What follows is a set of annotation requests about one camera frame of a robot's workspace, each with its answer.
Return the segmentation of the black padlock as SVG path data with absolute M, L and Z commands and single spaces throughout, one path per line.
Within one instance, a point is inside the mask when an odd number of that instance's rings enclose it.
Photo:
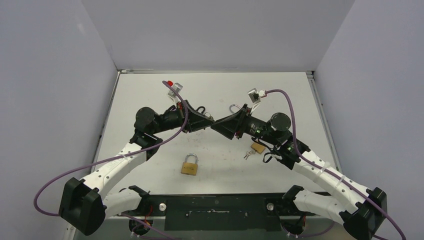
M 204 115 L 205 115 L 205 113 L 206 113 L 206 108 L 205 108 L 204 106 L 199 106 L 199 107 L 196 109 L 196 112 L 204 116 Z

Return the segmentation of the keys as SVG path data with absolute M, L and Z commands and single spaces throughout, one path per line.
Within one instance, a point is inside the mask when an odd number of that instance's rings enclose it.
M 246 152 L 245 156 L 243 157 L 245 160 L 247 160 L 250 156 L 255 155 L 256 151 L 254 149 L 251 149 Z
M 209 112 L 205 112 L 204 115 L 211 121 L 214 120 L 213 116 Z

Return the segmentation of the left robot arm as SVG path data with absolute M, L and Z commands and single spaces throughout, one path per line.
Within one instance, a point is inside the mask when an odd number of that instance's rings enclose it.
M 212 116 L 194 109 L 187 100 L 177 102 L 162 114 L 142 107 L 135 115 L 134 135 L 122 151 L 101 163 L 96 171 L 81 179 L 69 179 L 63 189 L 59 216 L 89 236 L 104 220 L 122 212 L 144 215 L 149 210 L 146 193 L 137 186 L 108 196 L 127 174 L 148 161 L 166 141 L 157 133 L 177 129 L 177 134 L 203 130 L 214 124 Z

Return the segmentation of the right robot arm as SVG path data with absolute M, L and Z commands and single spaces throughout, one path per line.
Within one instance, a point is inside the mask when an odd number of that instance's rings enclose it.
M 356 240 L 370 240 L 387 216 L 387 194 L 370 189 L 337 171 L 306 144 L 298 140 L 294 122 L 277 112 L 264 121 L 252 116 L 244 105 L 237 112 L 217 120 L 211 129 L 228 139 L 251 136 L 258 144 L 272 145 L 268 155 L 288 169 L 303 175 L 328 193 L 322 196 L 294 185 L 285 195 L 282 207 L 290 215 L 313 213 L 341 224 Z

